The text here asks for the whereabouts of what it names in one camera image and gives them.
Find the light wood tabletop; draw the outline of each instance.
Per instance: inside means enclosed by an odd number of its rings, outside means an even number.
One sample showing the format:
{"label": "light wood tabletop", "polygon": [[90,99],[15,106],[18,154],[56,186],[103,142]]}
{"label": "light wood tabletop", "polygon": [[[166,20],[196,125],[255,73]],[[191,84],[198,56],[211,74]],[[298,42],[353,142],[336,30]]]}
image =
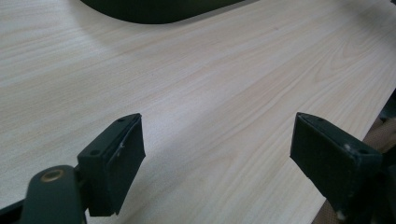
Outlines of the light wood tabletop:
{"label": "light wood tabletop", "polygon": [[0,206],[141,113],[147,157],[119,216],[89,223],[310,223],[295,113],[362,139],[396,87],[386,0],[245,1],[164,25],[78,0],[0,3]]}

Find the clamp jaw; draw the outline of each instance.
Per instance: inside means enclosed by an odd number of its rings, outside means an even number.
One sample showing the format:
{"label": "clamp jaw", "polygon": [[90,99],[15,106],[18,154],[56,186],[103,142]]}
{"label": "clamp jaw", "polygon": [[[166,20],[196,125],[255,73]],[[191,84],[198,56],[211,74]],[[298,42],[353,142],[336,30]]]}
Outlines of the clamp jaw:
{"label": "clamp jaw", "polygon": [[78,166],[35,175],[26,198],[0,210],[1,223],[86,223],[118,214],[145,158],[140,114],[117,119],[78,154]]}
{"label": "clamp jaw", "polygon": [[291,158],[345,223],[395,223],[396,160],[329,121],[298,113]]}

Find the screw hole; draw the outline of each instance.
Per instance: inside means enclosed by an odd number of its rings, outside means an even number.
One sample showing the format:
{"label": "screw hole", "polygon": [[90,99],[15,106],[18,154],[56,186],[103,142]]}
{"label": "screw hole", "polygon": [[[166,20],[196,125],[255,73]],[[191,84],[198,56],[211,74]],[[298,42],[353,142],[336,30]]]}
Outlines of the screw hole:
{"label": "screw hole", "polygon": [[96,156],[96,155],[99,154],[99,153],[100,153],[99,150],[93,150],[93,151],[91,151],[90,155],[91,155],[91,156]]}
{"label": "screw hole", "polygon": [[359,150],[359,153],[360,153],[360,154],[369,154],[369,152],[366,151],[366,150],[364,150],[364,149]]}
{"label": "screw hole", "polygon": [[43,176],[41,176],[42,182],[51,182],[59,179],[62,175],[64,175],[63,170],[51,170],[46,172]]}

